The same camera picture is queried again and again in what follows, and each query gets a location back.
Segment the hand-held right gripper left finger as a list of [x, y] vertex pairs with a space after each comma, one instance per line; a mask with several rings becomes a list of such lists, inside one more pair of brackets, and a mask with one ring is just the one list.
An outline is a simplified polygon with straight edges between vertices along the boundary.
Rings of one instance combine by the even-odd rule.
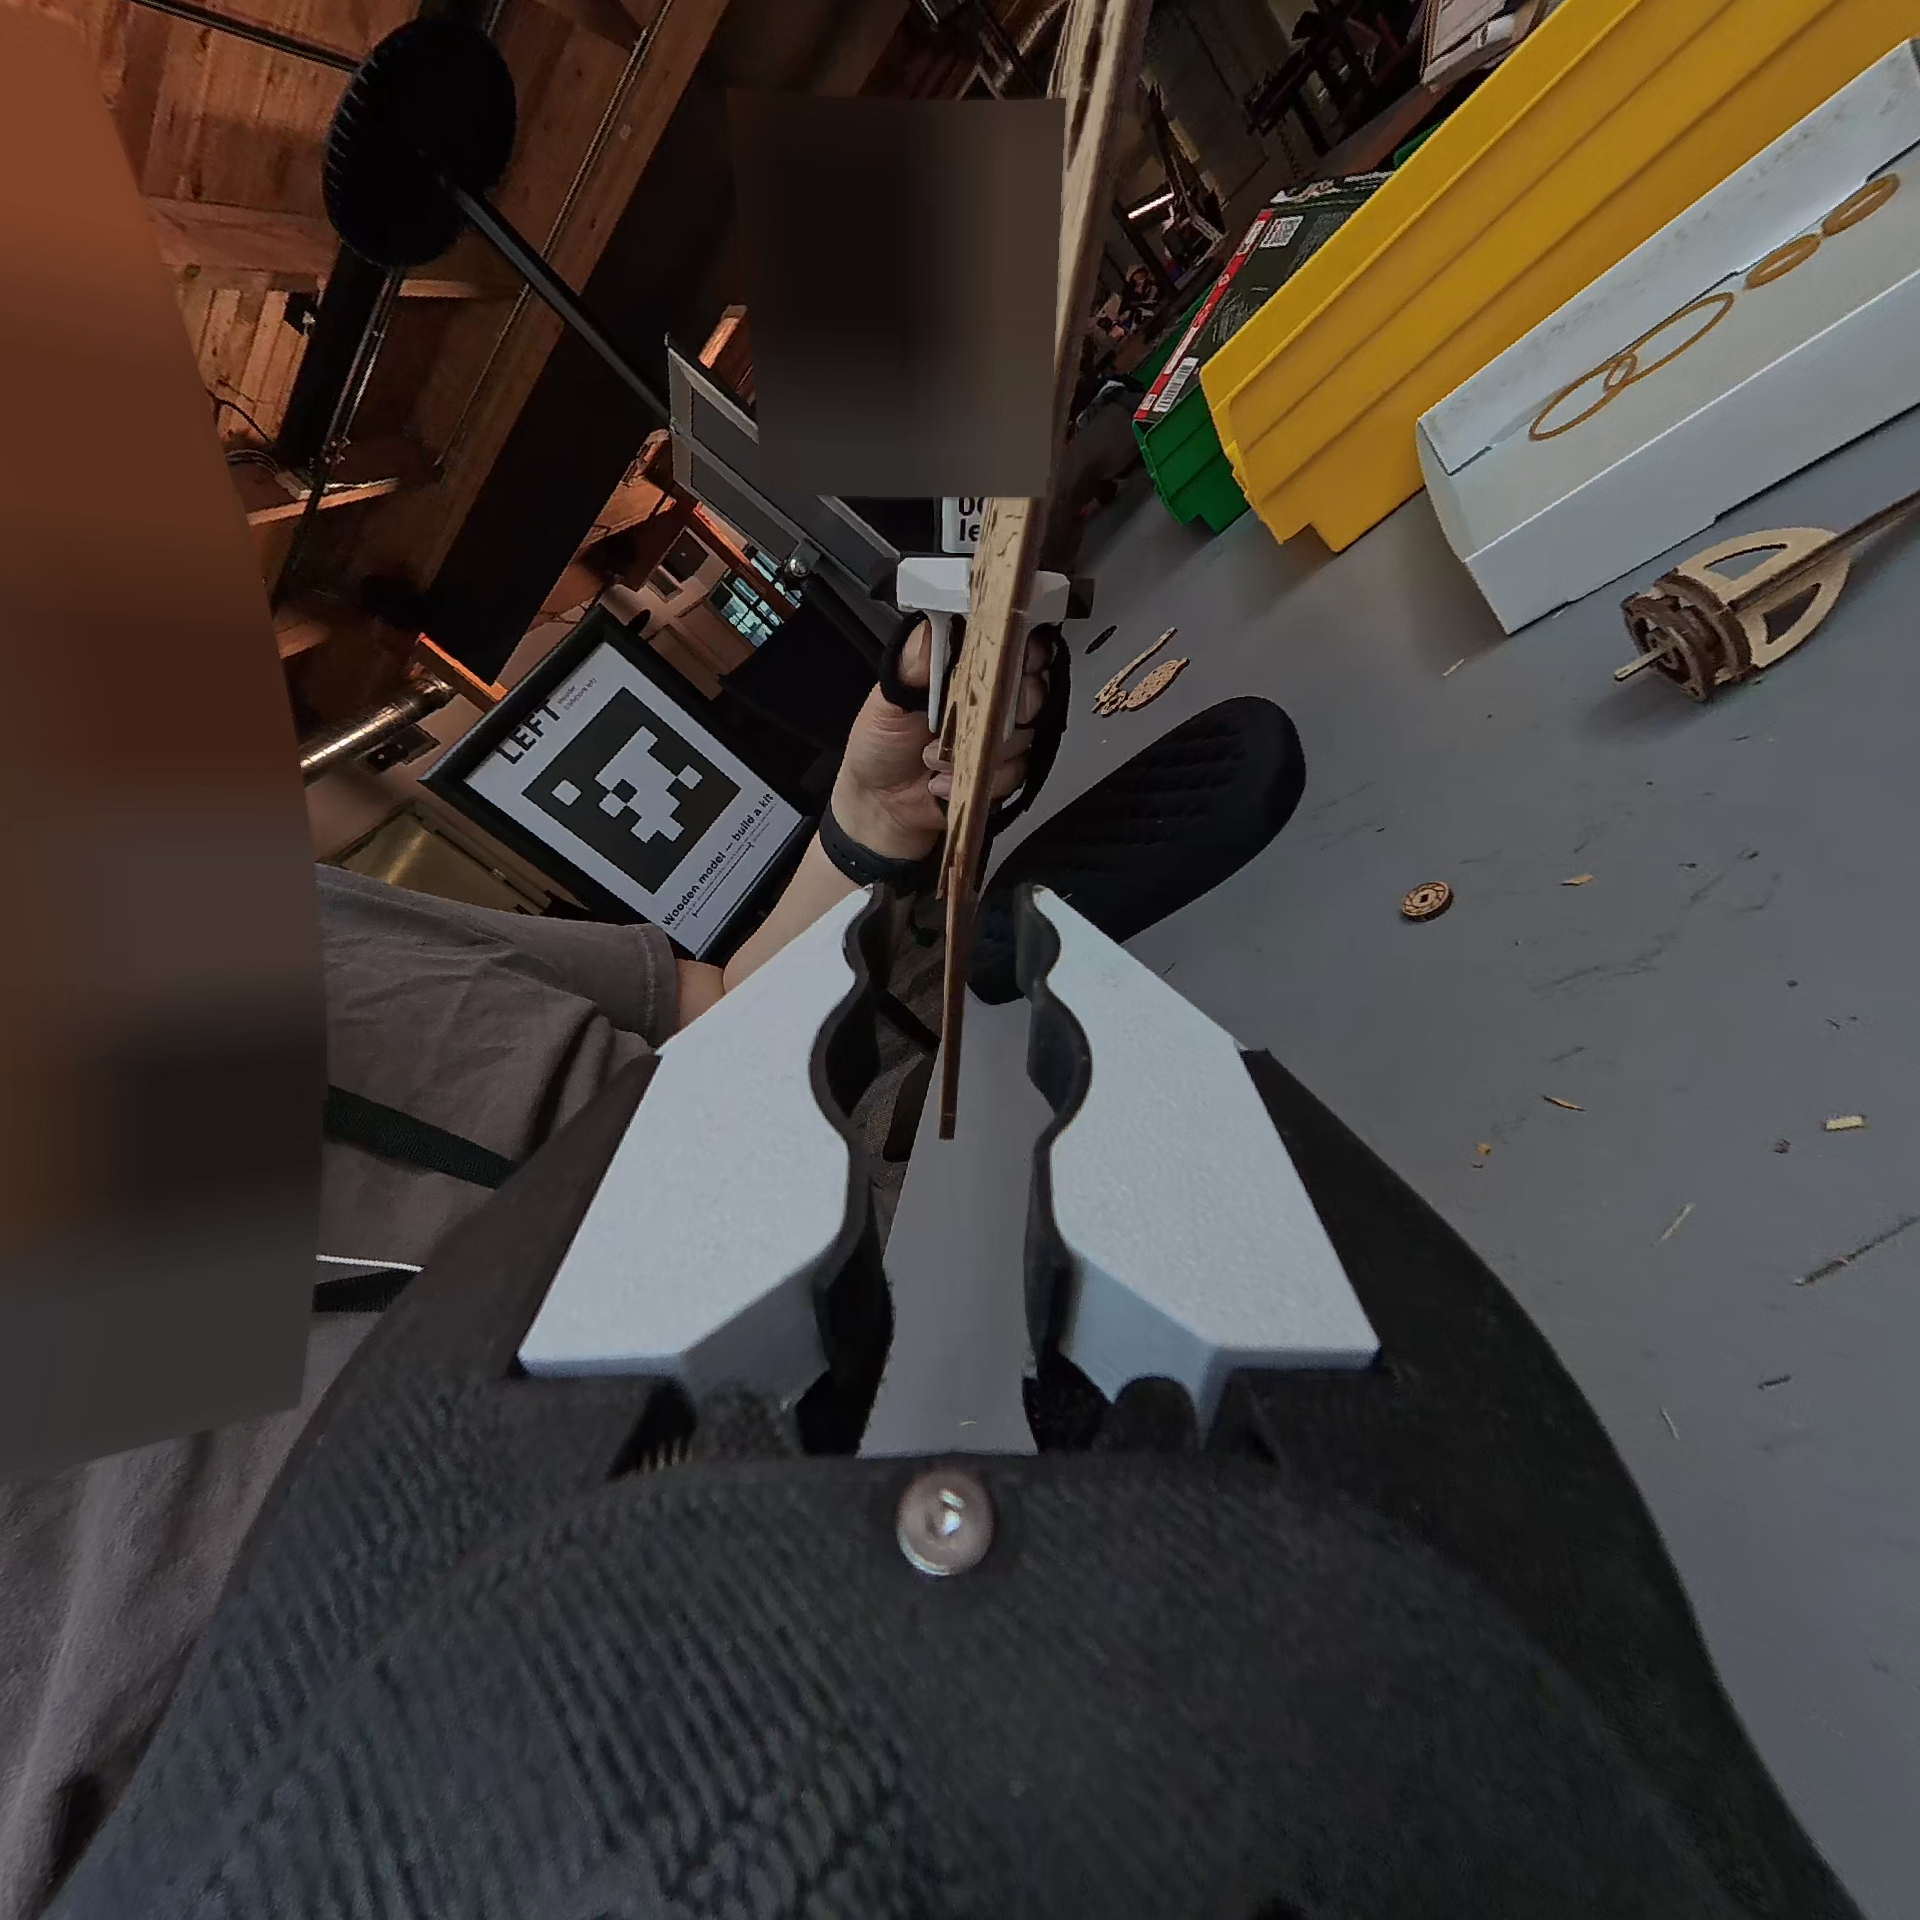
[[668, 1041], [518, 1342], [537, 1378], [744, 1389], [860, 1440], [893, 1331], [871, 1168], [884, 890], [841, 898]]

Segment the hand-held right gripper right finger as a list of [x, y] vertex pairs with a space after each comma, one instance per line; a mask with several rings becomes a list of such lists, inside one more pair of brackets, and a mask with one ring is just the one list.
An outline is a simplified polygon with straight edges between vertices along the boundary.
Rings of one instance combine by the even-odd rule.
[[1244, 1046], [1060, 894], [1025, 888], [1027, 1328], [1109, 1402], [1168, 1378], [1213, 1417], [1242, 1371], [1367, 1371], [1380, 1337]]

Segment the laser-cut wooden parts sheet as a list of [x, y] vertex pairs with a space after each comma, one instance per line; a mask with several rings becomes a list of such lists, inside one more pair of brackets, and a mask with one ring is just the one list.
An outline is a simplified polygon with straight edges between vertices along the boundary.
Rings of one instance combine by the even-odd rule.
[[972, 557], [971, 609], [960, 670], [951, 680], [941, 746], [953, 788], [941, 846], [940, 897], [947, 905], [940, 1135], [953, 1138], [962, 1091], [968, 969], [979, 926], [985, 852], [1001, 740], [1016, 707], [1048, 504], [1068, 429], [1091, 315], [1091, 282], [1111, 219], [1119, 112], [1139, 81], [1150, 3], [1071, 3], [1048, 91], [1067, 105], [1058, 344], [1048, 402], [1048, 475], [1037, 497], [992, 497]]

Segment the person's left forearm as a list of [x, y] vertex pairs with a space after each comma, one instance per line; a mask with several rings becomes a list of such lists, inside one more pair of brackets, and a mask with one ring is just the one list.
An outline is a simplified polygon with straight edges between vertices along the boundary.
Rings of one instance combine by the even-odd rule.
[[699, 1015], [714, 1010], [730, 989], [758, 972], [774, 956], [799, 942], [841, 903], [865, 903], [869, 888], [844, 873], [820, 840], [813, 840], [785, 886], [782, 898], [758, 922], [726, 963], [697, 959], [678, 960], [678, 1021], [673, 1034], [692, 1027]]

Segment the wooden spindle model assembly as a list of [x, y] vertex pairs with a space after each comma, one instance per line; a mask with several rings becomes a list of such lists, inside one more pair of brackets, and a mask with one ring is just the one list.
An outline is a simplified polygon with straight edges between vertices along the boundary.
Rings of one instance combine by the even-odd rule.
[[1834, 614], [1858, 546], [1918, 512], [1918, 494], [1844, 530], [1774, 528], [1715, 542], [1622, 599], [1635, 657], [1615, 683], [1660, 673], [1694, 702], [1791, 657]]

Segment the person's left hand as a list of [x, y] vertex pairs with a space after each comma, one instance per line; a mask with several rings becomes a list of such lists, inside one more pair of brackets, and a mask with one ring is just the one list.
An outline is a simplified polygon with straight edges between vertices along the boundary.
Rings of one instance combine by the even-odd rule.
[[855, 846], [896, 862], [922, 862], [946, 836], [941, 794], [951, 784], [929, 755], [924, 657], [929, 638], [915, 632], [896, 667], [905, 702], [891, 702], [884, 685], [869, 691], [829, 798], [834, 822]]

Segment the black wrist band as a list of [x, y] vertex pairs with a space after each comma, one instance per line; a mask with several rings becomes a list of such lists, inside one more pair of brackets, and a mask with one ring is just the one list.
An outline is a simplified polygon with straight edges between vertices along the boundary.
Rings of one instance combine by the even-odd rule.
[[820, 815], [819, 846], [829, 864], [848, 877], [857, 888], [888, 888], [893, 894], [916, 894], [934, 873], [934, 855], [891, 857], [860, 840], [841, 822], [833, 802]]

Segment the framed left marker sign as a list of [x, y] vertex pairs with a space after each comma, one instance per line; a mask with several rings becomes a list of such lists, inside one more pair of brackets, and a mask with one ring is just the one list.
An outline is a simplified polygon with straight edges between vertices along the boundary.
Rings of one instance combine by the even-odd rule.
[[423, 788], [610, 922], [730, 959], [816, 818], [712, 728], [640, 623], [590, 609], [423, 771]]

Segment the green red label kit box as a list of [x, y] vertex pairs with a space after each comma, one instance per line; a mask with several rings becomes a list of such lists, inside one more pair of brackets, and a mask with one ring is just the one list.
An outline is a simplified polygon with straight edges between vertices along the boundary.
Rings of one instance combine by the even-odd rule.
[[1228, 265], [1181, 327], [1170, 354], [1144, 389], [1133, 425], [1154, 432], [1188, 391], [1202, 365], [1268, 302], [1391, 171], [1315, 181], [1275, 193], [1244, 232]]

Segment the yellow plastic bin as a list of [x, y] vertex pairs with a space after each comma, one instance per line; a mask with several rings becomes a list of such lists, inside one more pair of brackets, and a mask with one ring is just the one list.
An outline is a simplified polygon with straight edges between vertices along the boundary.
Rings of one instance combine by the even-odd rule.
[[1204, 363], [1263, 530], [1361, 537], [1431, 406], [1915, 34], [1915, 3], [1559, 6]]

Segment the white cardboard tray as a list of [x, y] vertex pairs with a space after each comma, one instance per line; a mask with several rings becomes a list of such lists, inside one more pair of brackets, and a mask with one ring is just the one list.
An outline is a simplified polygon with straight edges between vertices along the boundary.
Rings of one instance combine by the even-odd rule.
[[1918, 41], [1625, 254], [1415, 425], [1518, 632], [1918, 406]]

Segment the black round ceiling fan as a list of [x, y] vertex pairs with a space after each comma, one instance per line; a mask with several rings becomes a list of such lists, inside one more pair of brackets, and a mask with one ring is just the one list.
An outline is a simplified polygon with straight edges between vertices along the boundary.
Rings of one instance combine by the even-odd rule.
[[341, 243], [385, 270], [444, 255], [517, 147], [517, 83], [489, 31], [417, 17], [355, 67], [325, 137], [325, 209]]

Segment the grey metal frame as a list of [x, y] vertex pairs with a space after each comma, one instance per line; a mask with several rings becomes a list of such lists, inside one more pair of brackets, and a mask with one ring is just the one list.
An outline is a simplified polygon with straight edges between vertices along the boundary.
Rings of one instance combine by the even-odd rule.
[[891, 595], [899, 546], [844, 499], [775, 482], [755, 419], [678, 347], [666, 349], [666, 365], [678, 488], [786, 571], [824, 570], [845, 591]]

